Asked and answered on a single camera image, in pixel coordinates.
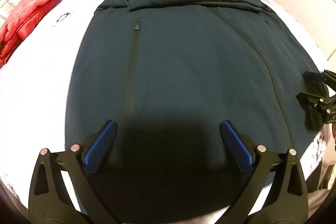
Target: zipper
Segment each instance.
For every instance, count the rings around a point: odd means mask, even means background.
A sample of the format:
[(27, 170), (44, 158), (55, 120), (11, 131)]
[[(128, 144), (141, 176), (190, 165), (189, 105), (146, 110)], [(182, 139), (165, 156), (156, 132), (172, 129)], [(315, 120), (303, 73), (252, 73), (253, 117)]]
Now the zipper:
[(277, 109), (278, 109), (278, 112), (280, 114), (280, 117), (281, 117), (281, 122), (282, 122), (282, 126), (283, 128), (285, 129), (287, 135), (289, 136), (289, 140), (286, 138), (286, 144), (287, 144), (287, 147), (288, 148), (292, 148), (293, 147), (293, 140), (292, 140), (292, 135), (290, 133), (290, 130), (289, 130), (289, 126), (288, 126), (288, 123), (287, 123), (287, 120), (286, 120), (286, 117), (285, 117), (285, 114), (284, 114), (284, 111), (280, 105), (280, 102), (279, 102), (279, 99), (278, 99), (278, 95), (277, 95), (277, 92), (275, 90), (275, 86), (274, 86), (274, 82), (273, 82), (273, 79), (272, 79), (272, 75), (270, 73), (270, 70), (267, 66), (267, 63), (266, 61), (264, 60), (263, 56), (260, 54), (260, 52), (258, 52), (258, 50), (253, 47), (253, 45), (251, 45), (251, 43), (240, 33), (238, 32), (229, 22), (227, 22), (220, 14), (218, 14), (213, 8), (211, 7), (208, 7), (208, 9), (214, 13), (217, 17), (219, 17), (222, 21), (224, 21), (228, 26), (231, 27), (231, 29), (233, 29), (239, 36), (241, 36), (243, 38), (243, 40), (253, 49), (254, 52), (257, 53), (257, 56), (259, 56), (259, 59), (261, 60), (261, 64), (263, 65), (264, 67), (264, 70), (267, 74), (267, 77), (268, 77), (268, 80), (269, 80), (269, 85), (271, 86), (272, 88), (272, 93), (273, 93), (273, 98), (274, 98), (274, 101), (276, 103), (276, 106), (277, 106)]
[[(263, 18), (263, 20), (264, 20), (270, 27), (272, 27), (272, 25), (265, 19), (265, 17), (263, 16), (262, 13), (259, 13), (259, 15)], [(301, 67), (303, 70), (307, 71), (307, 69), (302, 65), (302, 63), (298, 60), (298, 58), (295, 56), (295, 54), (291, 51), (291, 49), (289, 49), (288, 47), (287, 47), (287, 49), (288, 49), (288, 51), (292, 54), (292, 57), (298, 62), (298, 64), (300, 65), (300, 67)], [(318, 82), (316, 82), (315, 84), (316, 84), (316, 86), (318, 87), (320, 94), (323, 95), (323, 96), (325, 96), (325, 95), (326, 95), (326, 91), (325, 91), (325, 87), (323, 86), (323, 83), (318, 83)]]
[(129, 55), (127, 80), (126, 80), (126, 115), (130, 116), (134, 111), (134, 74), (137, 66), (137, 52), (139, 44), (139, 34), (141, 19), (137, 19), (134, 25), (134, 34), (131, 52)]

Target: black clamp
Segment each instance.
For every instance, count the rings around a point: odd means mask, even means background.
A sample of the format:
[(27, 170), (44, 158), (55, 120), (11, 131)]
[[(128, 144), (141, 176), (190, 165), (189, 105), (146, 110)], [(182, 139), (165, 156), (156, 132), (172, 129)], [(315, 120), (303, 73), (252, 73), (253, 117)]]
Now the black clamp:
[[(249, 180), (239, 198), (217, 224), (303, 224), (308, 218), (307, 187), (294, 149), (285, 154), (269, 151), (255, 143), (230, 123), (221, 124), (224, 144), (241, 172)], [(107, 121), (102, 129), (90, 135), (82, 145), (74, 144), (65, 152), (41, 150), (29, 192), (28, 215), (32, 224), (121, 224), (107, 211), (91, 188), (87, 176), (97, 171), (108, 149), (113, 145), (117, 126)], [(88, 216), (75, 210), (61, 175), (68, 171), (76, 195)], [(269, 172), (275, 178), (263, 208), (248, 215), (255, 204)]]
[[(327, 84), (331, 89), (336, 91), (336, 73), (325, 70), (321, 73), (306, 71), (303, 77), (308, 81)], [(300, 92), (297, 95), (298, 101), (303, 105), (315, 107), (323, 116), (324, 123), (336, 122), (336, 95), (324, 98), (319, 95)]]

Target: printed logo on sheet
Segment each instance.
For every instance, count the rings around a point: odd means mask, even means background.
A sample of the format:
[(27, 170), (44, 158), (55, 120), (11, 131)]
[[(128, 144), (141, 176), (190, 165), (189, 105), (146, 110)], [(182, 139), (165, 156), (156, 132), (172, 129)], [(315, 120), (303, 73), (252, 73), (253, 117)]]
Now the printed logo on sheet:
[(268, 1), (268, 0), (262, 0), (264, 3), (266, 3), (268, 6), (274, 6), (274, 3)]
[(11, 183), (11, 180), (7, 174), (0, 175), (0, 180), (2, 183), (7, 187), (7, 189), (18, 199), (20, 200), (19, 196), (15, 193), (14, 186)]
[(51, 23), (51, 27), (55, 27), (59, 24), (63, 24), (73, 15), (74, 12), (76, 12), (75, 8), (59, 15), (59, 17)]

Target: bed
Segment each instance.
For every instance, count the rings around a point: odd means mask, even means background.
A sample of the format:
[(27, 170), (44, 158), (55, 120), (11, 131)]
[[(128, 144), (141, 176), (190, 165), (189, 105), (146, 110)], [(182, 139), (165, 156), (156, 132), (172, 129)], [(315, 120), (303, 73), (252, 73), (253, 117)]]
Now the bed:
[[(333, 60), (332, 46), (319, 48), (312, 38), (313, 35), (306, 31), (297, 18), (290, 15), (291, 12), (288, 13), (280, 5), (281, 0), (261, 1), (278, 14), (320, 71), (332, 70), (326, 57), (326, 53), (331, 53), (329, 59)], [(27, 178), (31, 176), (36, 153), (43, 147), (48, 147), (53, 152), (64, 150), (62, 136), (64, 136), (68, 83), (81, 38), (91, 20), (90, 17), (81, 21), (80, 19), (84, 18), (85, 14), (93, 16), (93, 12), (101, 2), (102, 0), (62, 0), (58, 8), (46, 15), (0, 71), (0, 101), (2, 102), (0, 113), (3, 114), (1, 115), (0, 132), (10, 132), (8, 135), (0, 136), (1, 143), (14, 143), (16, 149), (25, 150), (26, 157), (26, 161), (22, 162), (20, 153), (13, 153), (11, 161), (8, 162), (6, 155), (8, 148), (10, 150), (12, 148), (7, 145), (3, 146), (0, 149), (0, 159), (2, 159), (0, 175), (12, 194), (19, 198), (25, 207), (28, 205), (30, 183)], [(53, 33), (52, 38), (48, 38), (50, 33)], [(35, 113), (33, 117), (28, 115), (33, 112)], [(306, 178), (320, 161), (320, 157), (314, 158), (316, 151), (321, 150), (321, 156), (325, 153), (326, 145), (331, 138), (330, 130), (330, 127), (324, 127), (301, 158)], [(34, 134), (36, 138), (34, 142), (29, 141), (30, 134)], [(320, 143), (319, 148), (314, 147), (322, 135), (325, 136), (325, 141)], [(63, 178), (67, 181), (73, 202), (76, 203), (69, 178), (66, 174)], [(260, 208), (265, 199), (265, 193), (267, 189), (260, 196), (260, 203), (256, 204), (253, 211)]]

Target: blue gripper pad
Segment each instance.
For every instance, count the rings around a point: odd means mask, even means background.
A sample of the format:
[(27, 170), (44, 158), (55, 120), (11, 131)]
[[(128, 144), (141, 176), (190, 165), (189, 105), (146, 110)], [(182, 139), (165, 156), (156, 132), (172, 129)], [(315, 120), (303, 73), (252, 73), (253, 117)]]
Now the blue gripper pad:
[(105, 154), (113, 144), (117, 134), (117, 126), (114, 122), (109, 122), (97, 137), (93, 145), (84, 155), (84, 173), (86, 176), (98, 170)]
[(308, 81), (320, 82), (320, 83), (325, 82), (327, 80), (325, 75), (323, 75), (322, 73), (315, 73), (315, 72), (308, 72), (308, 71), (306, 71), (303, 74), (303, 77)]
[(240, 171), (245, 174), (252, 174), (254, 171), (253, 155), (228, 121), (221, 124), (220, 132)]

